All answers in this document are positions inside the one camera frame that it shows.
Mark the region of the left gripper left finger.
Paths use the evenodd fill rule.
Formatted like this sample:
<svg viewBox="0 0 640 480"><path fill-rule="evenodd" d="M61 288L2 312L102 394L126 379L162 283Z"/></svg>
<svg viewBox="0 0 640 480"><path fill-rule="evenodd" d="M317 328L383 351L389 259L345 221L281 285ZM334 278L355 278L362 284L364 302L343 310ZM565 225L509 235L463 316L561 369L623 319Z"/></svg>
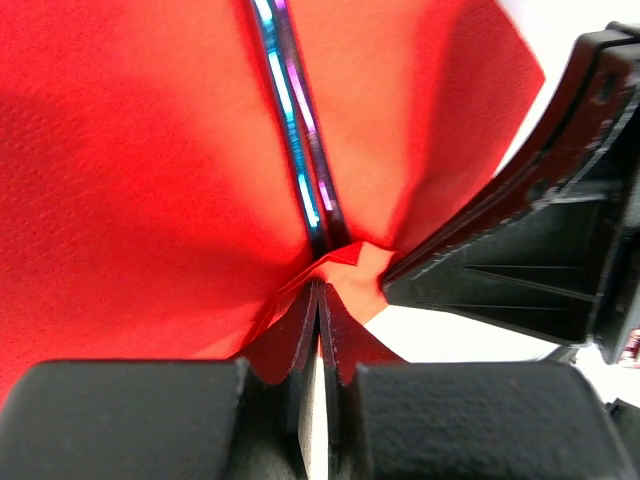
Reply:
<svg viewBox="0 0 640 480"><path fill-rule="evenodd" d="M1 411L5 479L303 479L320 285L216 360L42 362Z"/></svg>

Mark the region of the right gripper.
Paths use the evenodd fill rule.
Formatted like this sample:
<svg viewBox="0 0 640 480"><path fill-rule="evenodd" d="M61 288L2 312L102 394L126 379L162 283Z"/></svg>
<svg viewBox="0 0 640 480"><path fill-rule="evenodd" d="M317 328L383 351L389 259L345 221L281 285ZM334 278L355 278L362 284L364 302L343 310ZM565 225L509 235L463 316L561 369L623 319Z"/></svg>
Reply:
<svg viewBox="0 0 640 480"><path fill-rule="evenodd" d="M392 305L565 345L613 365L639 328L639 25L580 36L507 165L390 267Z"/></svg>

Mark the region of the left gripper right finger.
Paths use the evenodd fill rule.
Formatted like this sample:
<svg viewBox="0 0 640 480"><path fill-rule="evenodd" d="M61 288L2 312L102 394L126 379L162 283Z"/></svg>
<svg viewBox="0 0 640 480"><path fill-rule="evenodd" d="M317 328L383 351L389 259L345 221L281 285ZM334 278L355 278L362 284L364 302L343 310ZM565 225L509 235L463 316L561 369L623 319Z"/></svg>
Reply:
<svg viewBox="0 0 640 480"><path fill-rule="evenodd" d="M635 479L639 443L549 361L409 363L318 291L333 479Z"/></svg>

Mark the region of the red paper napkin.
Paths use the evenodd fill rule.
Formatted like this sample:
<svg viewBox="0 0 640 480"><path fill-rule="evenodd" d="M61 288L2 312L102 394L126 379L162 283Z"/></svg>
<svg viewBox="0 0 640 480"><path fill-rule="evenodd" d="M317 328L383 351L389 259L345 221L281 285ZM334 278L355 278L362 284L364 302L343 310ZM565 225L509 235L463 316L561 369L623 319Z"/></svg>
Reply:
<svg viewBox="0 0 640 480"><path fill-rule="evenodd" d="M1 387L223 358L319 275L379 275L491 178L544 74L493 1L289 5L351 247L314 262L243 1L1 5Z"/></svg>

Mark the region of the iridescent purple spoon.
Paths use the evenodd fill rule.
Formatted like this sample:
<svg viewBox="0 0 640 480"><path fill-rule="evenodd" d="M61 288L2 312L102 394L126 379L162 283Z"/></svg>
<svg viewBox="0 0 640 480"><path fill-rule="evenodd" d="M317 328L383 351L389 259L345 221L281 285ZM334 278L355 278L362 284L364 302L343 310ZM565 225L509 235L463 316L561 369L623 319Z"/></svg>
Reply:
<svg viewBox="0 0 640 480"><path fill-rule="evenodd" d="M306 69L295 28L286 1L274 1L278 33L282 42L288 77L293 87L296 107L302 115L306 143L310 153L317 191L325 219L328 246L332 250L346 247L351 236L333 182L319 119L307 82Z"/></svg>

